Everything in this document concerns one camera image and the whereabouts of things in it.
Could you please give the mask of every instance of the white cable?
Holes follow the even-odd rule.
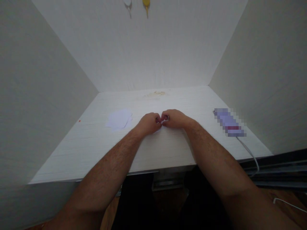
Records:
[[[254,157],[254,155],[252,154],[252,152],[248,149],[248,147],[247,147],[238,137],[236,137],[236,138],[237,138],[238,141],[243,145],[243,147],[249,152],[249,154],[254,158],[254,160],[255,160],[255,162],[256,162],[257,171],[256,171],[253,175],[250,176],[250,177],[253,177],[253,176],[255,176],[255,175],[259,172],[259,165],[258,165],[258,162],[257,162],[256,158]]]
[[[290,204],[290,203],[288,203],[288,202],[286,202],[286,201],[284,201],[284,200],[282,200],[282,199],[279,199],[279,198],[274,198],[274,200],[273,200],[273,204],[275,204],[275,201],[276,201],[276,200],[283,201],[283,202],[285,202],[285,203],[287,203],[287,204],[291,205],[292,207],[295,207],[295,208],[297,208],[297,209],[299,209],[299,210],[301,210],[301,211],[303,211],[303,212],[306,212],[306,213],[307,213],[307,211],[305,211],[305,210],[303,210],[303,209],[300,209],[299,207],[296,207],[296,206],[294,206],[293,204]]]

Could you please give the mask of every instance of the wooden desk surface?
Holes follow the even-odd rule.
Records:
[[[80,122],[68,132],[30,184],[81,180],[87,172],[131,129],[112,132],[105,127],[108,116],[116,110],[129,109],[134,127],[149,112],[162,113],[178,109],[197,120],[237,160],[251,158],[234,137],[227,137],[214,118],[215,108],[228,108],[209,86],[167,88],[127,92],[99,93],[89,105]],[[241,140],[255,157],[272,153],[245,126],[247,137]],[[146,137],[132,163],[130,172],[195,164],[183,130],[165,128]]]

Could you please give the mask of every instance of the dark pants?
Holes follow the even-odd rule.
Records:
[[[166,227],[151,191],[153,178],[152,173],[126,177],[112,230]],[[197,166],[186,173],[184,185],[189,196],[172,229],[232,229],[221,200]]]

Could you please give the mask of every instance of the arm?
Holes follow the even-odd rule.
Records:
[[[178,110],[164,111],[161,119],[167,117],[164,126],[186,131],[196,163],[221,198],[236,229],[299,229],[199,123]]]
[[[157,121],[161,122],[159,114],[146,114],[89,171],[63,209],[44,229],[99,229],[104,211],[126,178],[143,138],[161,128]]]

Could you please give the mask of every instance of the hand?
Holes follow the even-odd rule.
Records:
[[[142,137],[153,134],[161,128],[161,118],[158,113],[145,114],[134,128]]]
[[[163,126],[170,128],[185,128],[189,122],[193,121],[192,118],[186,116],[179,110],[166,110],[162,113],[161,120],[167,120],[162,123]]]

